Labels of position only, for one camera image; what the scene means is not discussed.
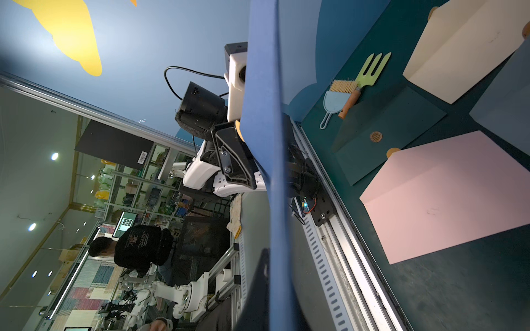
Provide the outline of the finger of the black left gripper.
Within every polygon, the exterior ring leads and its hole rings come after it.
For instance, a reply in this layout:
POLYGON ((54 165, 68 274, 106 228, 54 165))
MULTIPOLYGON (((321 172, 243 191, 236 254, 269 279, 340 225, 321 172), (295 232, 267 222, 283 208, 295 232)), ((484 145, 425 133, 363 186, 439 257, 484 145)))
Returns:
POLYGON ((252 153, 240 138, 235 122, 215 125, 212 137, 219 166, 227 182, 256 189, 258 185, 255 173, 258 167, 252 153))

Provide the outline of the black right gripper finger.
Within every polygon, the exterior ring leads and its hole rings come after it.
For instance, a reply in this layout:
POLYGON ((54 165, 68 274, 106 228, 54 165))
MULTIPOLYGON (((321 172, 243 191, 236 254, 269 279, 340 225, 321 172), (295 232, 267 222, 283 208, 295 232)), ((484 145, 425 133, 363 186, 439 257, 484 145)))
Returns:
POLYGON ((261 252, 250 292, 235 327, 236 331, 269 330, 269 265, 270 250, 265 248, 261 252))

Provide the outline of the dark blue envelope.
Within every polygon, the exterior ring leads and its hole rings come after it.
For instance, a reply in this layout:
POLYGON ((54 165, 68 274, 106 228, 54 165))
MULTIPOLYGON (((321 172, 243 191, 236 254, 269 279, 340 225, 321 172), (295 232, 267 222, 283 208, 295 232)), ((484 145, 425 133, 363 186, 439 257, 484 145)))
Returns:
POLYGON ((277 1, 252 1, 242 136, 266 182, 270 204, 270 330, 297 330, 277 1))

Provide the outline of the dark green envelope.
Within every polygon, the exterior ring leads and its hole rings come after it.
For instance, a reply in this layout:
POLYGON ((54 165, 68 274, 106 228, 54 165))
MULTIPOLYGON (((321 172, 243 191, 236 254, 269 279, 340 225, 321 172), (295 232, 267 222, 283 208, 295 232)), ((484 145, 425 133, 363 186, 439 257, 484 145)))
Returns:
POLYGON ((405 83, 357 103, 343 120, 332 151, 349 185, 356 184, 437 124, 446 113, 405 83))

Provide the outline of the pink envelope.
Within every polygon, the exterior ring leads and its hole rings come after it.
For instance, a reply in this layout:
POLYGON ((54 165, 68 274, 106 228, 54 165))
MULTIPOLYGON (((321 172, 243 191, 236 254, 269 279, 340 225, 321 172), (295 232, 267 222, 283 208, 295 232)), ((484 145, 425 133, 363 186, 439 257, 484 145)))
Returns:
POLYGON ((529 223, 529 171, 480 131, 392 154, 360 196, 387 261, 529 223))

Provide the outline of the cream yellow envelope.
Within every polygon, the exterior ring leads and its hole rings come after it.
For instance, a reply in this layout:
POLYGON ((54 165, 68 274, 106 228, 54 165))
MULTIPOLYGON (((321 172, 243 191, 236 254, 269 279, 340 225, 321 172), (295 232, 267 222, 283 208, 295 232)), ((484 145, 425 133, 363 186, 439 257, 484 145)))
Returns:
POLYGON ((404 77, 453 104, 523 44, 529 1, 448 1, 436 8, 404 77))

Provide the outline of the light teal envelope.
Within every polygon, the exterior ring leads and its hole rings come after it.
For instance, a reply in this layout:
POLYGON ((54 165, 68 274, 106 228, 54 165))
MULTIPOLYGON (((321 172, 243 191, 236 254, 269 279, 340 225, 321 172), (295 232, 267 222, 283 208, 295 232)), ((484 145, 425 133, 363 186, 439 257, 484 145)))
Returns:
POLYGON ((503 66, 470 111, 473 120, 529 154, 529 40, 503 66))

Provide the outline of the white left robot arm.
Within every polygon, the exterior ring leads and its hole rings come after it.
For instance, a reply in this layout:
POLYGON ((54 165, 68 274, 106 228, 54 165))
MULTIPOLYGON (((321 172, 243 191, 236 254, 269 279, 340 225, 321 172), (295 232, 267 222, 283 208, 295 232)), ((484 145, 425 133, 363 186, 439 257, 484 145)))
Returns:
POLYGON ((202 73, 182 66, 169 66, 164 80, 181 103, 175 114, 179 127, 202 140, 195 146, 195 156, 184 170, 183 186, 218 197, 229 197, 249 192, 265 192, 266 181, 255 159, 241 137, 238 119, 229 120, 229 94, 216 94, 190 82, 180 96, 168 78, 171 70, 181 70, 203 77, 221 79, 215 74, 202 73))

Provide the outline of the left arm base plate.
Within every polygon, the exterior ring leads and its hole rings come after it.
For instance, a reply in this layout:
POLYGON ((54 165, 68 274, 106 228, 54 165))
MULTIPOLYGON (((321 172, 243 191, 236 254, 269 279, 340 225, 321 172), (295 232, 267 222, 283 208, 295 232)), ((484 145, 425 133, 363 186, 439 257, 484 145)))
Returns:
POLYGON ((289 194, 293 198, 291 205, 300 222, 305 223, 303 218, 310 215, 317 227, 328 223, 336 208, 318 176, 315 164, 294 144, 288 146, 287 169, 289 194))

